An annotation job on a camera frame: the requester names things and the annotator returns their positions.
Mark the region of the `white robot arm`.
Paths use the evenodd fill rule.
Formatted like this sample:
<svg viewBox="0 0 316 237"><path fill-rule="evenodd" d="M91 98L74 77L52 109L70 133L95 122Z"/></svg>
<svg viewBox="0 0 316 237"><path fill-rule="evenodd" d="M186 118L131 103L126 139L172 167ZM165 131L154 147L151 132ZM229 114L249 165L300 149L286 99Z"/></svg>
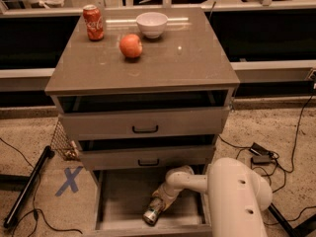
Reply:
<svg viewBox="0 0 316 237"><path fill-rule="evenodd" d="M167 209L183 190L207 195L213 237L268 237L262 212L272 203L272 188L244 163L220 158L204 175L188 165L171 169L152 196Z"/></svg>

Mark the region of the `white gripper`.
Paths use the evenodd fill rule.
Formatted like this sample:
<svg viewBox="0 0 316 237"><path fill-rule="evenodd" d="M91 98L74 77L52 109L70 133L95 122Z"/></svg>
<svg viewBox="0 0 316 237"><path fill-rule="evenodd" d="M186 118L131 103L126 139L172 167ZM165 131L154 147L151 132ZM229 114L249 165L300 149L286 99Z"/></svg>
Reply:
<svg viewBox="0 0 316 237"><path fill-rule="evenodd" d="M176 200L180 191L163 183L156 191L152 193L153 198L161 198L163 201L163 211L167 210Z"/></svg>

